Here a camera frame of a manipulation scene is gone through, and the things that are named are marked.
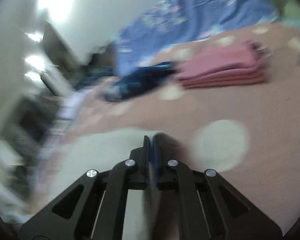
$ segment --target bed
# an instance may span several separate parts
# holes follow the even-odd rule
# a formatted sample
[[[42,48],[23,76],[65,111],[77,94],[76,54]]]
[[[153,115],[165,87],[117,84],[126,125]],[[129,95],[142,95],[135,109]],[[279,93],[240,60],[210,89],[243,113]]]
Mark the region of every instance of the bed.
[[[192,169],[211,168],[206,167],[207,159],[195,154],[195,138],[214,121],[235,120],[247,131],[247,150],[234,157],[235,163],[213,168],[273,219],[284,234],[289,234],[300,217],[300,2],[271,2],[276,5],[277,14],[274,15],[272,9],[267,10],[269,18],[265,22],[254,19],[255,22],[247,26],[217,31],[205,37],[191,34],[190,41],[180,39],[172,42],[177,43],[175,45],[160,44],[143,60],[145,65],[174,60],[176,53],[185,48],[197,53],[225,46],[223,41],[228,37],[233,44],[253,40],[272,52],[267,69],[271,77],[269,82],[183,90],[169,79],[165,85],[143,96],[118,104],[104,102],[98,96],[102,88],[116,78],[98,82],[89,87],[73,125],[61,135],[52,153],[41,155],[32,211],[37,212],[86,170],[104,171],[128,158],[129,149],[142,146],[144,135],[153,136],[159,131],[180,143],[179,157]],[[122,39],[119,45],[122,54],[131,53]],[[127,73],[131,70],[131,66],[122,68]],[[109,148],[112,140],[117,144]],[[139,206],[142,194],[132,191],[129,195],[126,216],[131,219],[125,222],[123,239],[149,239],[156,212],[149,215],[142,210],[142,205]],[[158,192],[153,192],[156,211],[159,196]],[[159,214],[159,225],[154,232],[161,239],[162,236],[176,239],[174,208],[169,201],[165,204],[166,212]],[[132,212],[129,205],[139,208]]]

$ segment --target silver screw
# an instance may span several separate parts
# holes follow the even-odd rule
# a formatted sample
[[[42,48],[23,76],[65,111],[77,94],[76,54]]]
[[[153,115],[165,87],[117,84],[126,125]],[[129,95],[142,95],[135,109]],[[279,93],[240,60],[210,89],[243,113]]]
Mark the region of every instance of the silver screw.
[[[135,165],[136,162],[134,160],[132,160],[132,159],[128,159],[128,160],[125,161],[124,164],[130,167],[130,166]]]
[[[206,170],[206,175],[208,177],[214,177],[216,176],[217,172],[215,170],[212,170],[212,169],[209,169],[209,170]]]
[[[168,161],[168,165],[171,166],[171,167],[175,167],[178,165],[178,161],[176,160],[169,160]]]
[[[95,177],[96,175],[98,174],[98,172],[96,170],[88,170],[86,175],[89,177],[89,178],[93,178]]]

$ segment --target black object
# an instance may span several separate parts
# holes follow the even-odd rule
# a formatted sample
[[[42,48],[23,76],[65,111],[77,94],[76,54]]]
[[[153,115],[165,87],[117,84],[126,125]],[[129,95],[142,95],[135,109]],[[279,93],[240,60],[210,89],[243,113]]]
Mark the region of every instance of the black object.
[[[282,239],[279,226],[214,170],[192,171],[170,159],[158,140],[154,137],[152,148],[145,136],[143,147],[132,150],[129,160],[110,171],[88,171],[24,224],[18,238],[122,239],[128,189],[147,187],[151,160],[158,189],[177,193],[180,239]]]

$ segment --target dark blue folded cloth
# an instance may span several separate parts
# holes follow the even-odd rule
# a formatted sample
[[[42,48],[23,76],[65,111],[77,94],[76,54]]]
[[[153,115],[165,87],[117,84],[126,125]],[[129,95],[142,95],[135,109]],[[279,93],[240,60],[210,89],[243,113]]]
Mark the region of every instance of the dark blue folded cloth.
[[[155,88],[175,70],[173,62],[162,62],[150,67],[137,68],[131,74],[120,81],[106,87],[102,91],[102,97],[108,102],[120,102],[132,98]]]

